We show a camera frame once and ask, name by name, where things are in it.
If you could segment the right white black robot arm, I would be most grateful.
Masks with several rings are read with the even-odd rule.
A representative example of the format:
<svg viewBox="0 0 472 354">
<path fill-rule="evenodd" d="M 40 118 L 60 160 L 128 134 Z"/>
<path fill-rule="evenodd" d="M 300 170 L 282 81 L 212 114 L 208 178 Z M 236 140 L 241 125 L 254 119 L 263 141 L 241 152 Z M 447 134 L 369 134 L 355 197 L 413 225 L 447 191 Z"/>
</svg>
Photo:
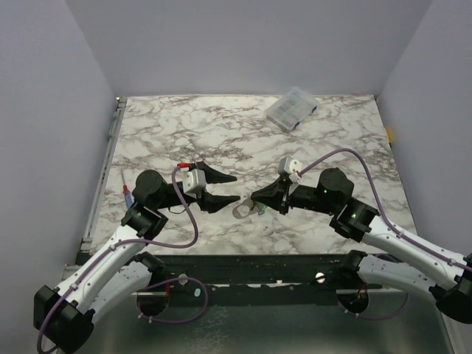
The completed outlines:
<svg viewBox="0 0 472 354">
<path fill-rule="evenodd" d="M 279 177 L 251 194 L 255 202 L 286 214 L 290 208 L 331 216 L 330 227 L 347 239 L 365 243 L 397 258 L 379 260 L 362 251 L 350 252 L 339 269 L 340 283 L 386 285 L 424 296 L 458 322 L 471 323 L 471 257 L 434 245 L 396 226 L 380 211 L 352 196 L 354 184 L 338 168 L 323 170 L 316 187 Z"/>
</svg>

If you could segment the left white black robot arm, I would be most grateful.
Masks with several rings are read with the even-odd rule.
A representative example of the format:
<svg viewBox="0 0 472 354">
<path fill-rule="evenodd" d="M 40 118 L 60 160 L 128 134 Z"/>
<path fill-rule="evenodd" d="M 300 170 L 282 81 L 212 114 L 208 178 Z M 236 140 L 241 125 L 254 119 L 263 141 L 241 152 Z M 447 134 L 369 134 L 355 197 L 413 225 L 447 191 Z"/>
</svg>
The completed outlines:
<svg viewBox="0 0 472 354">
<path fill-rule="evenodd" d="M 156 170 L 141 172 L 132 191 L 133 203 L 105 245 L 67 279 L 36 292 L 33 325 L 38 330 L 37 352 L 45 353 L 43 340 L 49 339 L 53 344 L 50 353 L 75 353 L 87 342 L 96 323 L 125 297 L 168 284 L 163 263 L 146 253 L 145 247 L 187 249 L 196 244 L 199 231 L 191 216 L 192 240 L 174 245 L 156 241 L 168 221 L 162 210 L 183 206 L 188 211 L 189 205 L 196 203 L 204 212 L 218 212 L 240 198 L 212 195 L 206 187 L 233 181 L 236 177 L 205 162 L 178 164 L 170 182 Z"/>
</svg>

